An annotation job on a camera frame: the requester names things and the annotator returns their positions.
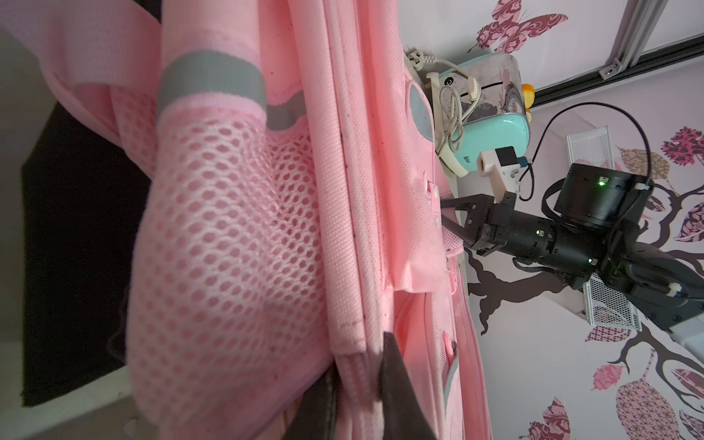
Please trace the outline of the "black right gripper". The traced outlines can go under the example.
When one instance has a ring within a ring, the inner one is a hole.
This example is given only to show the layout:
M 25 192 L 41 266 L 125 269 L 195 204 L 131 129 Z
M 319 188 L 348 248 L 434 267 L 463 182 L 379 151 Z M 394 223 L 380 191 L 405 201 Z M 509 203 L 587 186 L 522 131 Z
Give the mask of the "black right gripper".
M 460 225 L 450 217 L 456 212 L 486 217 L 485 223 L 468 218 Z M 441 201 L 442 225 L 460 238 L 465 249 L 479 256 L 500 252 L 513 258 L 527 272 L 545 271 L 561 275 L 591 275 L 597 266 L 597 234 L 515 209 L 515 195 L 474 194 Z

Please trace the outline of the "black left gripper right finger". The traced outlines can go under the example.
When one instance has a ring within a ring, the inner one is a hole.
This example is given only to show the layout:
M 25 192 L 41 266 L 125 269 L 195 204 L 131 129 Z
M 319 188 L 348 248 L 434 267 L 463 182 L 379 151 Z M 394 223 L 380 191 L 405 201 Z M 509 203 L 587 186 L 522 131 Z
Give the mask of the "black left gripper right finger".
M 396 338 L 388 332 L 383 334 L 379 397 L 384 440 L 436 439 L 417 401 Z

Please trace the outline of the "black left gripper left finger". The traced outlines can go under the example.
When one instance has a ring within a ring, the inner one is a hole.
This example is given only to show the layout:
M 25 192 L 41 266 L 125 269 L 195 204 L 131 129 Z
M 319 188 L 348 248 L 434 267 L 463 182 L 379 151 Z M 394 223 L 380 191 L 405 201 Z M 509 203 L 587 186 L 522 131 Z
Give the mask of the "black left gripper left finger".
M 302 396 L 301 404 L 284 433 L 284 440 L 332 440 L 337 425 L 340 379 L 337 365 L 330 368 Z

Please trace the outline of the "pink backpack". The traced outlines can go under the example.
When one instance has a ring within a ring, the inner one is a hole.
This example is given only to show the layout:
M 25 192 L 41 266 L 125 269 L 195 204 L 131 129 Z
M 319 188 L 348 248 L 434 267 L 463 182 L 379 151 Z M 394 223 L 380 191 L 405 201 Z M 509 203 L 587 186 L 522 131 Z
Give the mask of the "pink backpack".
M 164 439 L 283 439 L 335 363 L 334 439 L 383 439 L 394 334 L 436 439 L 489 439 L 394 1 L 5 1 L 58 101 L 150 178 L 126 363 Z

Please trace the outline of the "black backpack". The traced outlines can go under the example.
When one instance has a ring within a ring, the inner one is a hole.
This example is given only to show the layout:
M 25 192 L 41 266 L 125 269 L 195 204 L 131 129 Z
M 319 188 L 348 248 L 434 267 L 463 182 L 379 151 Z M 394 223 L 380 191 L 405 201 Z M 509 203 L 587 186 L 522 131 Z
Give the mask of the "black backpack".
M 23 403 L 33 407 L 125 365 L 132 256 L 150 180 L 55 106 L 21 182 Z

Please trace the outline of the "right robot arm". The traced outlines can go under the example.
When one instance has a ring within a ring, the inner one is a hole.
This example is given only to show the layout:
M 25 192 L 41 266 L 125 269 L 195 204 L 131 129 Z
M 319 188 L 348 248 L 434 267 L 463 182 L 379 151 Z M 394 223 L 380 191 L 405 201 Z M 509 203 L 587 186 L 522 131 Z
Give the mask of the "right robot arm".
M 593 276 L 626 299 L 682 347 L 703 357 L 703 277 L 676 257 L 639 240 L 653 183 L 643 175 L 586 164 L 544 193 L 535 216 L 516 209 L 516 194 L 442 201 L 463 212 L 444 217 L 450 232 L 479 256 L 500 252 L 517 269 L 546 272 L 574 290 Z

